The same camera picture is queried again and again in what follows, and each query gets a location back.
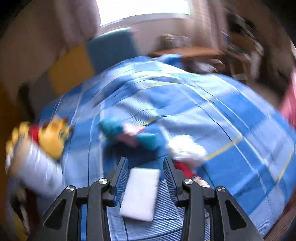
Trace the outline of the red plush item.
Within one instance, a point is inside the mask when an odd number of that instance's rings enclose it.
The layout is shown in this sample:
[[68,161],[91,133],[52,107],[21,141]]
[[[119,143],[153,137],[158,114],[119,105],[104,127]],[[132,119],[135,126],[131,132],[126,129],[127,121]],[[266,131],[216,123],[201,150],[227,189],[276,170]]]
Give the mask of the red plush item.
[[192,179],[193,181],[198,183],[201,187],[211,188],[211,186],[203,178],[196,176],[192,172],[192,170],[183,162],[175,161],[174,166],[176,169],[181,170],[184,173],[185,178]]

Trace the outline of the white sponge block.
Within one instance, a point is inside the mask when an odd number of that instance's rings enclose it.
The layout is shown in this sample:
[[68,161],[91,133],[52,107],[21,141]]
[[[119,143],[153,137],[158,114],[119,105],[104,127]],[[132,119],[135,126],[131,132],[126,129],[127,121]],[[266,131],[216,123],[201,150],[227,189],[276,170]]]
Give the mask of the white sponge block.
[[120,205],[120,215],[151,222],[154,218],[160,176],[159,169],[131,169]]

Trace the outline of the clear plastic bag of cotton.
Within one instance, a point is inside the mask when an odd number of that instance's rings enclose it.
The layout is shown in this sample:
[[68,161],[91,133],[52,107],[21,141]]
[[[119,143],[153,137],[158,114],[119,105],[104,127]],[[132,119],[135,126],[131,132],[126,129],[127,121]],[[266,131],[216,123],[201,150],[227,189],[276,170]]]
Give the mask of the clear plastic bag of cotton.
[[180,135],[171,138],[166,144],[169,156],[178,162],[193,169],[203,164],[207,151],[189,135]]

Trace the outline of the teal plush doll pink dress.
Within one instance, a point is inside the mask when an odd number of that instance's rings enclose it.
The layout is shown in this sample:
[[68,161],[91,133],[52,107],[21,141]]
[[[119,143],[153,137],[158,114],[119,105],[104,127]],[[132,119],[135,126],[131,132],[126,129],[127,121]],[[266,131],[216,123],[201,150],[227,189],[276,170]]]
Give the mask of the teal plush doll pink dress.
[[122,143],[130,148],[142,147],[148,151],[155,151],[159,146],[157,134],[146,132],[144,126],[125,123],[115,118],[104,118],[98,127],[109,145]]

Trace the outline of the blue plaid bed sheet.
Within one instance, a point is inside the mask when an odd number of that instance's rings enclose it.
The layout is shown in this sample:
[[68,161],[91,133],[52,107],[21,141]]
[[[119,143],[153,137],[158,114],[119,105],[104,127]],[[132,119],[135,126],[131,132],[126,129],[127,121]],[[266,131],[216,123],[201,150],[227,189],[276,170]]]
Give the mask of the blue plaid bed sheet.
[[[67,118],[74,132],[61,166],[63,186],[91,185],[116,168],[161,169],[167,142],[189,135],[207,152],[196,174],[224,186],[265,236],[295,188],[295,131],[267,101],[225,75],[177,68],[178,57],[125,60],[48,104],[40,123]],[[104,118],[144,126],[157,136],[149,152],[110,146],[98,123]]]

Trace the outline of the yellow plush bear toy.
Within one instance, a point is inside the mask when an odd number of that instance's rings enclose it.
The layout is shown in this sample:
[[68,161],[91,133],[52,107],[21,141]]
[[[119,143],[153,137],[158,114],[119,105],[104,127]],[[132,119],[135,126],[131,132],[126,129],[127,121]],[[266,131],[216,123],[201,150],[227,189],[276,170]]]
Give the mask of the yellow plush bear toy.
[[62,156],[65,143],[72,133],[73,126],[68,124],[66,118],[61,118],[58,115],[41,126],[23,121],[12,130],[11,136],[6,142],[6,153],[12,153],[19,138],[29,137],[50,157],[58,160]]

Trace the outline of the white protein powder can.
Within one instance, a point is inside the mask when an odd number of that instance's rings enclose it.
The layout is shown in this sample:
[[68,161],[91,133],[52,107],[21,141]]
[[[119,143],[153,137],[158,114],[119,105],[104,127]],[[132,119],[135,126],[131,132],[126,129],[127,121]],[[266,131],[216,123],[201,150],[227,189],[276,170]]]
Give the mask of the white protein powder can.
[[61,165],[31,138],[20,138],[6,155],[6,171],[39,195],[52,196],[62,186]]

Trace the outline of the grey yellow blue headboard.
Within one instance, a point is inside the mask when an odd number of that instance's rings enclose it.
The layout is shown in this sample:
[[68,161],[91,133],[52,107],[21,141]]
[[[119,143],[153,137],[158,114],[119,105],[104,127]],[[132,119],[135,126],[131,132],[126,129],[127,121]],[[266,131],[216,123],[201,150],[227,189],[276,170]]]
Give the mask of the grey yellow blue headboard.
[[113,65],[139,56],[131,28],[109,31],[60,57],[29,87],[29,101],[38,113],[44,106]]

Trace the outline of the wooden desk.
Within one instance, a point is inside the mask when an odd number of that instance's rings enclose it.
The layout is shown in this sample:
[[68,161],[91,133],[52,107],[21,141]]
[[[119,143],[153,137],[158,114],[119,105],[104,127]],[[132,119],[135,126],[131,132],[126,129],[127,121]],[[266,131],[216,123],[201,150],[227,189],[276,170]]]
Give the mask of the wooden desk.
[[159,50],[148,54],[148,56],[156,58],[167,54],[180,55],[184,61],[221,59],[223,56],[225,56],[225,54],[218,49],[200,46]]

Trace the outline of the pink blanket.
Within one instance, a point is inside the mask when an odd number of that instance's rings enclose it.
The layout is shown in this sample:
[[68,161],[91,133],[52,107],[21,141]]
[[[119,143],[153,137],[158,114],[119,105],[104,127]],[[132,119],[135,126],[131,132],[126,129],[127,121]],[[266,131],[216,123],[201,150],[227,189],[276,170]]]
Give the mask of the pink blanket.
[[282,116],[288,121],[288,123],[295,130],[296,128],[296,73],[295,68],[293,68],[290,76],[290,85],[285,92],[280,112]]

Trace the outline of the clear organizer on desk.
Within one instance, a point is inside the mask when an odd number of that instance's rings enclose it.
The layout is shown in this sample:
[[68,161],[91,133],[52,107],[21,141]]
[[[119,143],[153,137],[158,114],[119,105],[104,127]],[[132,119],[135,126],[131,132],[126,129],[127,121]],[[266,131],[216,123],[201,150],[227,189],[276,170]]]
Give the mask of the clear organizer on desk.
[[191,39],[186,36],[176,34],[164,34],[160,38],[160,47],[162,49],[191,47]]

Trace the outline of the pink striped curtain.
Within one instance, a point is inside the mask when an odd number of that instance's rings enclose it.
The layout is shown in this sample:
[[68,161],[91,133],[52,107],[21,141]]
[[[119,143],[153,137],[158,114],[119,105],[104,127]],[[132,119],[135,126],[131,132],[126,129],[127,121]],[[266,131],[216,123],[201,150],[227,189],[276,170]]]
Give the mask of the pink striped curtain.
[[198,46],[221,48],[223,12],[220,1],[192,1],[195,39]]

